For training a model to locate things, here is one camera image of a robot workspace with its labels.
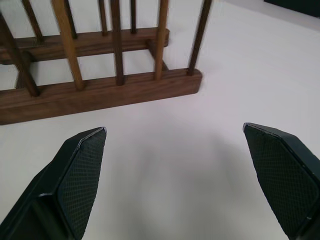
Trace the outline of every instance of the wooden base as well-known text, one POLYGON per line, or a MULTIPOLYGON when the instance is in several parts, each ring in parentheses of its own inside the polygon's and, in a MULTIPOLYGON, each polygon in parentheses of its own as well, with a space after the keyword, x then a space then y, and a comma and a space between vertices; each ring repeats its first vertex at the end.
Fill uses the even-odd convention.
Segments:
MULTIPOLYGON (((165 47, 168 46, 169 33, 166 29, 165 47)), ((121 38, 123 52, 148 49, 147 40, 156 41, 157 28, 139 28, 136 34, 132 34, 130 29, 124 29, 121 31, 121 38)), ((17 38, 15 42, 21 51, 27 51, 32 55, 33 62, 66 58, 60 35, 44 36, 42 43, 37 43, 35 37, 17 38)), ((77 57, 114 52, 111 31, 104 36, 101 32, 78 33, 74 45, 77 57)), ((0 45, 0 64, 13 64, 3 45, 0 45)))
POLYGON ((115 77, 86 80, 83 91, 75 90, 73 82, 39 86, 38 97, 26 89, 0 91, 0 125, 195 94, 202 80, 198 70, 192 76, 187 69, 164 71, 159 81, 154 74, 127 75, 122 86, 115 77))

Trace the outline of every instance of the dark object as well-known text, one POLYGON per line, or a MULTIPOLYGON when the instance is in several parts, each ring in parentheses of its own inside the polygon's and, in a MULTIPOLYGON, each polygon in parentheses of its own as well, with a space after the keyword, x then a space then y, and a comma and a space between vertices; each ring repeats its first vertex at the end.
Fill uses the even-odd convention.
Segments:
POLYGON ((112 19, 112 41, 114 48, 114 65, 116 72, 116 84, 121 86, 125 84, 124 63, 122 57, 122 36, 119 0, 110 0, 111 19, 112 19))
MULTIPOLYGON (((146 45, 148 46, 148 50, 153 57, 154 60, 156 60, 156 44, 153 40, 148 39, 146 41, 146 45)), ((162 71, 168 71, 169 68, 167 67, 165 61, 162 60, 162 71)))
POLYGON ((69 0, 64 0, 64 7, 65 7, 65 13, 68 17, 68 21, 65 21, 64 24, 68 24, 70 25, 71 28, 71 35, 73 39, 77 39, 77 32, 76 32, 76 27, 75 27, 75 23, 74 23, 74 19, 72 17, 72 12, 71 12, 71 8, 70 8, 70 3, 69 0))
POLYGON ((30 24, 32 26, 33 32, 35 34, 37 42, 40 44, 44 41, 44 37, 41 33, 39 24, 37 22, 34 10, 31 7, 30 0, 22 0, 22 5, 25 9, 25 12, 29 18, 30 24))
POLYGON ((294 135, 245 123, 261 189, 290 240, 320 239, 320 161, 294 135))
POLYGON ((102 36, 106 36, 108 34, 108 29, 107 29, 107 19, 106 19, 106 10, 105 10, 105 0, 98 0, 98 1, 99 1, 98 3, 99 3, 102 36))
MULTIPOLYGON (((164 47, 168 45, 169 39, 169 30, 166 29, 169 0, 159 1, 158 26, 140 29, 136 26, 137 1, 130 0, 131 29, 123 30, 119 0, 109 0, 112 19, 112 31, 109 32, 112 34, 107 32, 103 0, 98 2, 102 33, 77 34, 69 1, 51 0, 51 3, 60 35, 44 36, 43 42, 39 44, 36 43, 36 37, 13 39, 9 28, 6 28, 4 39, 0 40, 3 43, 0 45, 0 64, 14 63, 19 70, 18 79, 20 82, 23 79, 26 86, 0 91, 0 124, 75 114, 198 92, 202 74, 195 69, 195 65, 212 0, 203 2, 189 71, 187 68, 169 69, 163 61, 164 47), (123 52, 143 49, 149 50, 154 58, 154 72, 124 75, 123 52), (28 53, 29 59, 24 62, 20 52, 28 53), (114 53, 116 76, 83 81, 77 57, 108 53, 114 53), (37 88, 28 63, 63 58, 68 60, 74 85, 67 82, 37 88), (27 91, 34 98, 26 97, 27 91)), ((35 17, 33 21, 34 25, 38 25, 35 17)), ((3 17, 1 25, 6 26, 3 17)))
POLYGON ((307 14, 316 18, 320 17, 319 0, 264 0, 267 3, 307 14))
POLYGON ((0 225, 1 240, 81 240, 94 204, 106 140, 95 128, 66 140, 0 225))
MULTIPOLYGON (((165 32, 165 47, 169 43, 169 33, 165 32)), ((124 52, 147 50, 147 40, 156 40, 157 28, 139 28, 136 34, 131 34, 130 29, 121 30, 122 50, 124 52)), ((45 36, 42 44, 35 45, 34 37, 17 38, 15 42, 21 51, 28 51, 34 62, 65 59, 63 42, 60 35, 45 36)), ((74 41, 77 57, 112 54, 114 47, 112 43, 112 32, 108 31, 106 36, 101 32, 84 32, 78 33, 77 40, 74 41)), ((13 64, 9 56, 8 49, 0 45, 0 64, 13 64)))
POLYGON ((195 71, 196 63, 197 63, 198 56, 199 56, 200 46, 202 43, 202 38, 204 37, 211 5, 212 5, 212 0, 204 0, 203 1, 201 16, 199 19, 198 28, 196 31, 196 35, 195 35, 195 39, 194 39, 194 43, 193 43, 193 47, 192 47, 192 54, 191 54, 189 67, 188 67, 188 75, 189 76, 192 76, 195 71))
POLYGON ((130 1, 130 7, 131 7, 131 33, 136 34, 137 33, 137 4, 136 0, 130 1))
MULTIPOLYGON (((21 53, 21 57, 22 57, 22 60, 24 61, 25 67, 27 69, 30 69, 30 65, 31 65, 31 61, 32 61, 31 54, 27 51, 24 51, 21 53)), ((26 87, 26 85, 25 85, 25 81, 24 81, 24 76, 21 72, 19 72, 16 83, 15 83, 15 88, 16 89, 23 89, 25 87, 26 87)))

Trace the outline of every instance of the white surface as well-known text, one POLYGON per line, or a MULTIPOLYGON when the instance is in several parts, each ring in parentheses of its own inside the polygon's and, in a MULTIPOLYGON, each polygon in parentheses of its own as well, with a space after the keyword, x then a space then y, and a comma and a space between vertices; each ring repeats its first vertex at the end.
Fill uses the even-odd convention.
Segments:
MULTIPOLYGON (((14 35, 32 36, 12 2, 0 7, 14 35)), ((121 3, 128 28, 129 3, 121 3)), ((42 31, 56 34, 52 13, 42 12, 49 0, 32 5, 42 31)), ((78 32, 99 30, 96 1, 71 0, 71 7, 78 32)), ((155 26, 157 7, 156 0, 138 1, 139 27, 155 26)), ((200 7, 170 3, 164 60, 171 69, 188 64, 200 7)), ((65 139, 106 126, 84 240, 286 240, 257 182, 242 125, 295 134, 320 157, 319 21, 261 0, 221 0, 197 64, 204 73, 198 94, 0 126, 0 220, 65 139)), ((151 71, 148 52, 124 55, 126 73, 151 71)), ((112 58, 79 58, 83 78, 113 75, 112 58)), ((72 80, 65 60, 33 65, 41 65, 32 70, 38 84, 72 80)), ((16 77, 6 69, 1 84, 16 77)))

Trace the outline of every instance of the wooden dowel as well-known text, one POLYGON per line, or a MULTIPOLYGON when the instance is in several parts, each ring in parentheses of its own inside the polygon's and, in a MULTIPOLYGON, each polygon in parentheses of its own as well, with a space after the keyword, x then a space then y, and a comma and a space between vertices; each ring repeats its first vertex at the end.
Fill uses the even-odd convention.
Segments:
POLYGON ((162 77, 163 55, 166 41, 166 25, 168 16, 169 0, 160 0, 159 22, 156 41, 156 56, 154 64, 154 79, 160 80, 162 77))
POLYGON ((51 0, 53 10, 60 27, 60 35, 63 43, 65 56, 68 59, 73 81, 76 89, 82 90, 84 88, 84 82, 82 80, 77 53, 74 44, 74 40, 71 34, 71 27, 67 15, 66 5, 64 0, 51 0))
POLYGON ((212 0, 203 0, 201 17, 200 17, 200 20, 198 23, 197 33, 196 33, 195 40, 193 43, 192 54, 191 54, 189 67, 188 67, 188 71, 187 71, 187 74, 189 76, 192 76, 195 71, 197 59, 199 56, 199 50, 200 50, 202 38, 204 36, 204 32, 206 29, 206 24, 208 21, 208 16, 209 16, 211 5, 212 5, 212 0))
POLYGON ((130 1, 131 5, 131 33, 137 33, 137 7, 136 7, 136 0, 130 1))
POLYGON ((21 56, 21 53, 16 45, 15 39, 12 36, 10 29, 2 16, 2 13, 0 12, 0 36, 2 39, 3 44, 5 45, 12 62, 16 66, 16 68, 19 71, 19 74, 23 78, 23 81, 25 83, 25 86, 27 90, 29 91, 31 96, 39 96, 40 91, 37 88, 37 85, 29 72, 29 68, 25 64, 23 57, 21 56))
POLYGON ((110 0, 112 15, 112 42, 114 47, 114 63, 116 72, 116 84, 125 84, 124 64, 122 56, 121 19, 119 0, 110 0))
POLYGON ((107 28, 107 19, 106 19, 105 0, 98 0, 98 1, 99 1, 99 13, 100 13, 102 36, 106 36, 108 34, 108 28, 107 28))
MULTIPOLYGON (((25 64, 26 68, 30 69, 31 59, 32 59, 31 54, 27 51, 24 51, 21 53, 21 56, 22 56, 22 59, 23 59, 23 62, 25 64)), ((21 72, 19 72, 18 77, 15 82, 15 88, 16 89, 24 89, 25 87, 26 87, 26 85, 25 85, 25 81, 24 81, 24 76, 21 74, 21 72)))
POLYGON ((37 22, 34 10, 32 9, 30 0, 22 0, 22 4, 23 4, 24 10, 29 18, 29 21, 32 26, 32 29, 33 29, 33 32, 34 32, 34 35, 36 37, 37 42, 42 43, 44 41, 44 37, 41 33, 41 30, 40 30, 39 24, 37 22))
MULTIPOLYGON (((148 50, 149 50, 151 56, 154 59, 156 59, 156 45, 155 45, 154 41, 149 39, 146 41, 146 45, 148 47, 148 50)), ((167 67, 165 61, 162 60, 162 71, 168 71, 168 70, 169 70, 169 68, 167 67)))
POLYGON ((68 17, 69 24, 70 24, 70 27, 71 27, 72 38, 73 39, 77 39, 78 35, 77 35, 77 32, 76 32, 75 22, 74 22, 74 19, 72 17, 69 0, 64 0, 64 6, 65 6, 65 12, 66 12, 66 15, 68 17))

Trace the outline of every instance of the wooden rack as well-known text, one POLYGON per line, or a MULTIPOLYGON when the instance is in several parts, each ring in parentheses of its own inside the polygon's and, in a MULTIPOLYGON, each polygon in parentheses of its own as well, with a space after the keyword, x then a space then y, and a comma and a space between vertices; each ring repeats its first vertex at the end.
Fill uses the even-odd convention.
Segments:
POLYGON ((13 124, 198 92, 202 74, 195 69, 212 0, 203 0, 188 68, 169 70, 163 61, 168 45, 169 0, 159 0, 158 26, 137 28, 136 0, 130 0, 131 29, 121 29, 119 0, 109 0, 112 31, 107 30, 105 2, 98 0, 101 32, 77 33, 68 0, 51 0, 60 35, 43 36, 30 0, 22 4, 35 37, 14 39, 0 12, 0 64, 18 69, 16 88, 0 91, 0 124, 13 124), (123 51, 149 50, 154 72, 124 75, 123 51), (115 77, 83 81, 77 57, 114 53, 115 77), (32 62, 68 59, 73 82, 37 86, 32 62))

